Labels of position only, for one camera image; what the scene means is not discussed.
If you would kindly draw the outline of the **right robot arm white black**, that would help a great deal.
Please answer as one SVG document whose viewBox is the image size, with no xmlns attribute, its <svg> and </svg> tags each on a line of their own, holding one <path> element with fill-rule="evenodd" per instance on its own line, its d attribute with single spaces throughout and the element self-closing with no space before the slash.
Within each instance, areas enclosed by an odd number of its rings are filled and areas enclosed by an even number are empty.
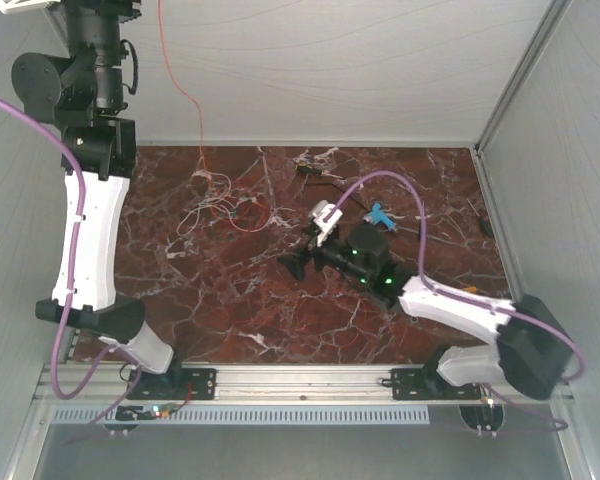
<svg viewBox="0 0 600 480">
<path fill-rule="evenodd" d="M 308 242 L 278 261 L 298 281 L 307 264 L 354 280 L 387 310 L 432 320 L 469 334 L 478 347 L 442 349 L 422 373 L 425 391 L 445 397 L 455 387 L 507 383 L 520 394 L 544 401 L 563 379 L 572 357 L 569 336 L 539 298 L 496 299 L 450 288 L 420 277 L 394 260 L 389 243 L 373 226 L 361 224 L 345 240 L 337 232 L 324 241 L 314 227 Z"/>
</svg>

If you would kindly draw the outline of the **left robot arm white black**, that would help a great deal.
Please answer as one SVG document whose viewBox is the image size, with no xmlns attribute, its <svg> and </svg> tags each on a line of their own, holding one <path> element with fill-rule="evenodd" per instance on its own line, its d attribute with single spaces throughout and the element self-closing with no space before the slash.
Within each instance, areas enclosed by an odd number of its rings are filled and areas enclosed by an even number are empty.
<svg viewBox="0 0 600 480">
<path fill-rule="evenodd" d="M 122 64 L 135 59 L 122 24 L 140 17 L 138 1 L 64 1 L 69 54 L 25 53 L 11 80 L 24 111 L 58 129 L 65 147 L 67 217 L 61 267 L 50 298 L 36 304 L 37 318 L 94 334 L 117 347 L 144 371 L 164 398 L 179 395 L 184 371 L 174 351 L 145 320 L 139 300 L 117 292 L 114 257 L 122 206 L 136 165 L 136 125 L 122 117 L 127 95 Z"/>
</svg>

